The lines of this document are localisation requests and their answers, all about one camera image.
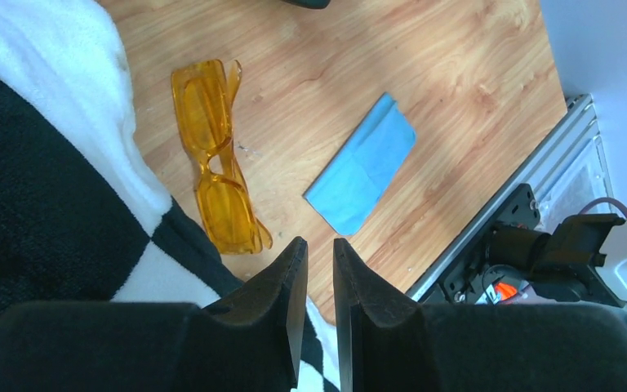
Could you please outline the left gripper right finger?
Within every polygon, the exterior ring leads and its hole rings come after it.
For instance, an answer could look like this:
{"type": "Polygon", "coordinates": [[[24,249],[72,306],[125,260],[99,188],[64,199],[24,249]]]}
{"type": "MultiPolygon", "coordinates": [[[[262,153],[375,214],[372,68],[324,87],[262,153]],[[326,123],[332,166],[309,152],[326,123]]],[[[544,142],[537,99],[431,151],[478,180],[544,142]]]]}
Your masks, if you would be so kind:
{"type": "Polygon", "coordinates": [[[343,391],[627,391],[627,327],[595,305],[426,305],[333,244],[343,391]]]}

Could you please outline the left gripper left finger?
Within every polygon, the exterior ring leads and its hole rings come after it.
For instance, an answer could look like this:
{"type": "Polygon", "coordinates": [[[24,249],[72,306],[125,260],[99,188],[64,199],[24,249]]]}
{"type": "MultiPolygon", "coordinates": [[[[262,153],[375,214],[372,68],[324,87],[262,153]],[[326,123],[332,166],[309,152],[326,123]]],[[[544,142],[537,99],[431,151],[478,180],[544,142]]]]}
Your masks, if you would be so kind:
{"type": "Polygon", "coordinates": [[[288,391],[300,379],[308,245],[192,303],[36,301],[0,317],[0,391],[288,391]]]}

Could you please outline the small blue cleaning cloth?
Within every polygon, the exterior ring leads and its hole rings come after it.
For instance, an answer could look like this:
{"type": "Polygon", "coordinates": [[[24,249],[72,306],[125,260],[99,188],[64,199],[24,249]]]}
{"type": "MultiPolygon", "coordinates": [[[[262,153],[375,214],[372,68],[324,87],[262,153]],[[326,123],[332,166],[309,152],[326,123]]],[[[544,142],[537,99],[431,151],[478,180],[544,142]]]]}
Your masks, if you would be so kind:
{"type": "Polygon", "coordinates": [[[305,200],[338,234],[356,234],[415,143],[413,126],[384,93],[305,191],[305,200]]]}

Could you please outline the orange sunglasses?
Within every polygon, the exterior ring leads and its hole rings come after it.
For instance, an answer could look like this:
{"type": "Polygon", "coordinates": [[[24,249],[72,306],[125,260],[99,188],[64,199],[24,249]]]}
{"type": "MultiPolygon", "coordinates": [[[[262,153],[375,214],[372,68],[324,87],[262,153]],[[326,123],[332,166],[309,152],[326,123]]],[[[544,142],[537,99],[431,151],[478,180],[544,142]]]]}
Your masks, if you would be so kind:
{"type": "Polygon", "coordinates": [[[171,74],[181,143],[193,165],[202,227],[221,254],[257,254],[273,237],[256,217],[238,163],[233,104],[242,82],[238,60],[206,60],[171,74]]]}

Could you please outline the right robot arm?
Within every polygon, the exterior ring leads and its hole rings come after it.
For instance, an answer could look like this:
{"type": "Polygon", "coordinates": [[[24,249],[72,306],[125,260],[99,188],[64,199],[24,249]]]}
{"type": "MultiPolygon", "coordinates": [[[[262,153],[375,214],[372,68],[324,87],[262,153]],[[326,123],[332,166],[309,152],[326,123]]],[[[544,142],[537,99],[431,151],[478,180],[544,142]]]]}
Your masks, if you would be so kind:
{"type": "Polygon", "coordinates": [[[503,226],[485,261],[549,300],[627,305],[627,218],[617,214],[569,216],[551,234],[503,226]]]}

